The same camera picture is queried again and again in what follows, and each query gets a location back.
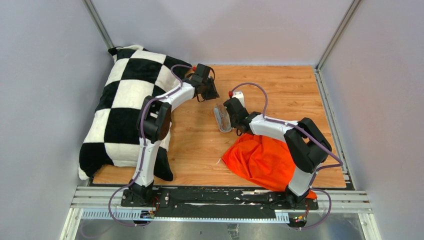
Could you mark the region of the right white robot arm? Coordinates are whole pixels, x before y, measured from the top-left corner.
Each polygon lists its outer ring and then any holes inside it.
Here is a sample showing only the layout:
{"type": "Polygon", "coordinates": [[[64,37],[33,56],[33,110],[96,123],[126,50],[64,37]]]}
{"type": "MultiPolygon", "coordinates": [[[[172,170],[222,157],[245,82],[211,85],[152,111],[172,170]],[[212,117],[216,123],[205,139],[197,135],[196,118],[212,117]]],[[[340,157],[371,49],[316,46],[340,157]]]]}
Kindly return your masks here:
{"type": "Polygon", "coordinates": [[[224,102],[232,128],[243,134],[266,136],[286,143],[295,168],[286,186],[285,201],[292,209],[298,209],[306,201],[317,168],[326,161],[332,147],[310,118],[300,121],[284,121],[267,117],[263,113],[249,113],[236,97],[224,102]]]}

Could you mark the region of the pink glasses case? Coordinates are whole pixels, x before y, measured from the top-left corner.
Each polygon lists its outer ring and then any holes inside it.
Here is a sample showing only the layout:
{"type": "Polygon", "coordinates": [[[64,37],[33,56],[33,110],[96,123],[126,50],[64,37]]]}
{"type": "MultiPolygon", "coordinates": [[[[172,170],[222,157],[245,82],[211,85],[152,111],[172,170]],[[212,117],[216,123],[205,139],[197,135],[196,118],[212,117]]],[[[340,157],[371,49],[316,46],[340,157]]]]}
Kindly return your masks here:
{"type": "Polygon", "coordinates": [[[216,104],[213,108],[213,113],[218,125],[218,129],[222,133],[229,133],[232,131],[230,117],[227,109],[223,104],[216,104]]]}

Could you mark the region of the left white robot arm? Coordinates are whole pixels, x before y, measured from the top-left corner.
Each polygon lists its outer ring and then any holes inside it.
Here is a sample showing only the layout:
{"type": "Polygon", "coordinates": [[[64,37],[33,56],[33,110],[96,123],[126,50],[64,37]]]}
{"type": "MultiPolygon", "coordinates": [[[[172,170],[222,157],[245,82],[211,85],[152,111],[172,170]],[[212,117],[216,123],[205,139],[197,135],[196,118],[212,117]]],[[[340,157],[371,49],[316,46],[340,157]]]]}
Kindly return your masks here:
{"type": "Polygon", "coordinates": [[[147,96],[140,111],[137,122],[140,150],[136,170],[123,196],[142,207],[149,206],[154,199],[155,163],[160,145],[170,131],[172,111],[193,98],[219,97],[215,71],[210,66],[199,63],[193,73],[178,81],[177,86],[164,94],[147,96]]]}

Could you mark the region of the orange transparent sunglasses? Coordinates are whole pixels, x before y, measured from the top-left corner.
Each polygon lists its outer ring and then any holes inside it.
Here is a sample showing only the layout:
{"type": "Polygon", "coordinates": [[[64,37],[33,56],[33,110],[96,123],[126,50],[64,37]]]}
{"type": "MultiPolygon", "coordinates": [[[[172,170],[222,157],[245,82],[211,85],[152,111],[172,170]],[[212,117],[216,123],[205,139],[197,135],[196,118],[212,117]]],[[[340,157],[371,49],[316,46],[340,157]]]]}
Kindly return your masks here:
{"type": "Polygon", "coordinates": [[[223,104],[217,105],[219,128],[223,133],[228,133],[232,130],[230,118],[226,107],[223,104]]]}

